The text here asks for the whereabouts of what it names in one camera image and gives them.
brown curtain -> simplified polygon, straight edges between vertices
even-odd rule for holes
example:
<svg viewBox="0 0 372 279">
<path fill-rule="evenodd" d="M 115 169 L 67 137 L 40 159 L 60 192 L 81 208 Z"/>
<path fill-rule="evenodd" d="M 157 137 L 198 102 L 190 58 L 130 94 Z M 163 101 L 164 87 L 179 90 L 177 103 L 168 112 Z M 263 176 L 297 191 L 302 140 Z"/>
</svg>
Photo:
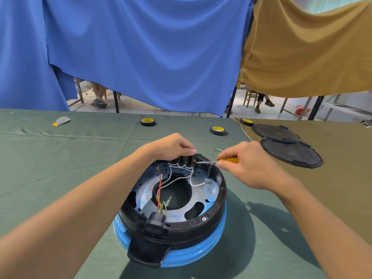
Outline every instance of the brown curtain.
<svg viewBox="0 0 372 279">
<path fill-rule="evenodd" d="M 372 0 L 320 14 L 292 0 L 258 0 L 238 82 L 309 97 L 372 90 Z"/>
</svg>

yellow screwdriver handle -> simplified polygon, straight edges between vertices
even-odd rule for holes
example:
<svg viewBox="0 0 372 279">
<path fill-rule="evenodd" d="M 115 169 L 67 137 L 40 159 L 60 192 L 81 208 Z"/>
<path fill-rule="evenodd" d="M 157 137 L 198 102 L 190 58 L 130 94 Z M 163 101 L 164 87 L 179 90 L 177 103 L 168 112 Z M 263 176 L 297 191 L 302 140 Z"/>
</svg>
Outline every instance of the yellow screwdriver handle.
<svg viewBox="0 0 372 279">
<path fill-rule="evenodd" d="M 222 158 L 219 161 L 230 161 L 232 163 L 239 163 L 239 159 L 238 158 Z"/>
</svg>

black electrical tape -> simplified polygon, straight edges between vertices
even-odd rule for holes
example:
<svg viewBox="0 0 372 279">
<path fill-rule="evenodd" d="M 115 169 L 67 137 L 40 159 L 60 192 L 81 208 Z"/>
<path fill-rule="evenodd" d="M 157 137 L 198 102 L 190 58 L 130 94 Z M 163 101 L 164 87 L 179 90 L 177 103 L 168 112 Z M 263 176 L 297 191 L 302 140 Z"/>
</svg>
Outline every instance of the black electrical tape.
<svg viewBox="0 0 372 279">
<path fill-rule="evenodd" d="M 224 136 L 227 134 L 227 131 L 222 126 L 215 125 L 211 127 L 211 133 L 218 136 Z"/>
<path fill-rule="evenodd" d="M 247 126 L 251 126 L 251 127 L 253 126 L 253 121 L 246 119 L 246 118 L 241 118 L 240 122 Z"/>
<path fill-rule="evenodd" d="M 156 123 L 155 123 L 155 120 L 152 119 L 152 118 L 142 118 L 141 121 L 139 122 L 141 125 L 143 126 L 154 126 Z"/>
</svg>

hand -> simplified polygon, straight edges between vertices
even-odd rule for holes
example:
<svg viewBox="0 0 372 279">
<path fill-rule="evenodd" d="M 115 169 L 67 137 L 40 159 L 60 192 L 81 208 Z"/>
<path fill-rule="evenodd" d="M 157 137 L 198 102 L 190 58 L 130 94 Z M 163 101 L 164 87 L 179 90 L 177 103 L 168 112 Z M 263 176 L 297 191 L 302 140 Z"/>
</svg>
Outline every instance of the hand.
<svg viewBox="0 0 372 279">
<path fill-rule="evenodd" d="M 279 186 L 295 180 L 256 141 L 241 142 L 232 146 L 220 153 L 217 160 L 236 156 L 239 163 L 219 161 L 216 166 L 232 173 L 248 187 L 275 193 Z"/>
<path fill-rule="evenodd" d="M 198 153 L 191 142 L 180 134 L 175 133 L 147 144 L 153 153 L 154 159 L 171 161 L 181 156 L 191 156 Z"/>
</svg>

blue plastic base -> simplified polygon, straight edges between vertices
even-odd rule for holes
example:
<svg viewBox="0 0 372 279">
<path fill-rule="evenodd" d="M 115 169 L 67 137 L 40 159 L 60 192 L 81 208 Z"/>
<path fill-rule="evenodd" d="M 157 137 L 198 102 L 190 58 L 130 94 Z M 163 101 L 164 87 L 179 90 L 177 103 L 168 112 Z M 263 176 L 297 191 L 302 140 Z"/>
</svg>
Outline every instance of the blue plastic base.
<svg viewBox="0 0 372 279">
<path fill-rule="evenodd" d="M 186 265 L 192 262 L 197 261 L 198 259 L 204 257 L 209 253 L 213 247 L 218 243 L 221 238 L 222 232 L 225 228 L 226 222 L 226 203 L 224 213 L 222 215 L 220 224 L 218 224 L 216 230 L 204 241 L 201 243 L 183 250 L 174 250 L 170 251 L 165 257 L 161 267 L 176 267 Z M 128 251 L 131 238 L 125 232 L 127 228 L 120 219 L 120 216 L 117 215 L 113 221 L 114 231 L 116 237 L 119 240 L 119 243 L 123 246 L 125 250 Z"/>
</svg>

